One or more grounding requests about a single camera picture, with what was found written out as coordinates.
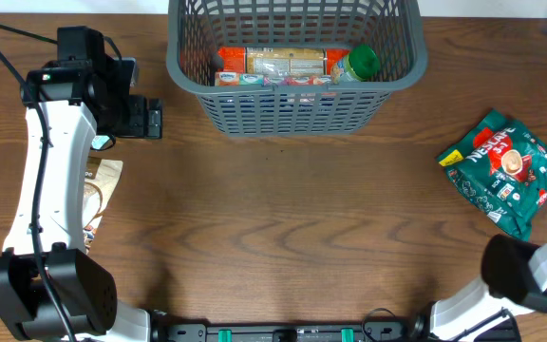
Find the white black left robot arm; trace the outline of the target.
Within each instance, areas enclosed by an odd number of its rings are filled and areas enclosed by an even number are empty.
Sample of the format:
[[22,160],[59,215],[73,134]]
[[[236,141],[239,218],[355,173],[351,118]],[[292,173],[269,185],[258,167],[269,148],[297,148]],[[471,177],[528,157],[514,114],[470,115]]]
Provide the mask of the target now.
[[85,170],[93,140],[155,140],[162,105],[131,93],[137,63],[109,37],[63,27],[57,56],[19,76],[28,152],[21,196],[0,254],[0,319],[20,341],[163,341],[148,311],[122,303],[86,252]]

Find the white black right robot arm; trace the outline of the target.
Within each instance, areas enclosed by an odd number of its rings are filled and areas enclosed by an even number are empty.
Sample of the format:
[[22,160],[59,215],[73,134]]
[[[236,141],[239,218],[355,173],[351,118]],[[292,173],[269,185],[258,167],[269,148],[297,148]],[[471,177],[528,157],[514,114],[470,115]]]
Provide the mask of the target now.
[[408,341],[519,341],[516,318],[547,314],[547,242],[530,242],[547,202],[547,145],[522,122],[491,110],[438,162],[458,192],[501,230],[479,275],[418,315]]

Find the teal small snack packet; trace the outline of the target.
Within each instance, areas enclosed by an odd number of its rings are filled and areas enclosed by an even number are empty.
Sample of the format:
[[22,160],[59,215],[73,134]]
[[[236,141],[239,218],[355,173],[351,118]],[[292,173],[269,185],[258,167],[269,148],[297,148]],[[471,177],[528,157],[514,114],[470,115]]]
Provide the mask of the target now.
[[108,136],[97,135],[91,143],[91,148],[93,150],[104,150],[111,145],[112,141]]

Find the orange spaghetti package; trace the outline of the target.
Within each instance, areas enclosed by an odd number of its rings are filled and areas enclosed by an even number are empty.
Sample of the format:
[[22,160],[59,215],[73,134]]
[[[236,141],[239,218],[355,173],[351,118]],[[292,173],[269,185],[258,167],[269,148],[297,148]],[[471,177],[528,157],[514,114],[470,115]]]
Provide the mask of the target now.
[[222,70],[263,76],[328,75],[349,51],[339,48],[221,47]]

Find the green lid glass jar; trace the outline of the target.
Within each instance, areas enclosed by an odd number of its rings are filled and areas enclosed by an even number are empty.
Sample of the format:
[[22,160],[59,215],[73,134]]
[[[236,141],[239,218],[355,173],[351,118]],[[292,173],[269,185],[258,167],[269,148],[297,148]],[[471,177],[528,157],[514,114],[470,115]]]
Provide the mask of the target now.
[[376,75],[381,62],[375,51],[362,44],[344,55],[331,67],[330,76],[334,84],[364,82]]

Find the multicolour tissue pack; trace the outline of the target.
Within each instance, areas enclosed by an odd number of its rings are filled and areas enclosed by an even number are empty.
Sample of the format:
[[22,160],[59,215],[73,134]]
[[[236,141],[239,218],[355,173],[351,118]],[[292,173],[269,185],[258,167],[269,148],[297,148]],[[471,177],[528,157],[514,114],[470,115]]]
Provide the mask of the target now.
[[[331,83],[331,76],[329,75],[315,75],[315,76],[264,76],[261,74],[249,74],[239,73],[232,71],[220,71],[216,72],[214,77],[214,86],[325,86]],[[337,95],[337,92],[324,92],[321,93],[323,100],[319,101],[333,101],[333,98]],[[241,103],[251,103],[253,101],[253,95],[241,95],[239,96]],[[269,94],[265,96],[265,103],[272,103],[274,101],[274,95]],[[223,95],[220,99],[223,103],[233,103],[234,96]],[[299,102],[301,104],[311,105],[316,101],[315,93],[300,93],[298,95],[283,93],[280,95],[280,103],[290,104]]]

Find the beige cream snack pouch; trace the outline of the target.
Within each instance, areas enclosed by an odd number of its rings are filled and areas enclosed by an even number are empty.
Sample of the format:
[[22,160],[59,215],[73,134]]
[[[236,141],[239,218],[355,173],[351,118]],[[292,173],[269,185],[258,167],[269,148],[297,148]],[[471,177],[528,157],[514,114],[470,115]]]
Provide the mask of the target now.
[[123,170],[122,161],[89,157],[85,170],[82,225],[84,244],[89,252]]

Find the green Nescafe coffee bag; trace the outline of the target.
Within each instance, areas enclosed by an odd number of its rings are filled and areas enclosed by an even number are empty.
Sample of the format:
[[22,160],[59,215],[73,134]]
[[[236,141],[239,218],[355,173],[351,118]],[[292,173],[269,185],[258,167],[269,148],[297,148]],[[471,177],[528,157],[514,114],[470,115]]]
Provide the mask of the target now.
[[504,233],[530,238],[532,219],[547,202],[547,145],[522,122],[492,110],[437,162]]

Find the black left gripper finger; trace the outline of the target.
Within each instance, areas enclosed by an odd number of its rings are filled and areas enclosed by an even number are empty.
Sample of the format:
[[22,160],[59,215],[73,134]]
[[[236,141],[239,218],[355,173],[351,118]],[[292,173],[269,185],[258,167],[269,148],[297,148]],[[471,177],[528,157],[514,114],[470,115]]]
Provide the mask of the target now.
[[151,99],[148,101],[147,138],[162,138],[162,101]]
[[142,95],[130,95],[128,98],[128,135],[133,138],[146,137],[148,114],[147,100]]

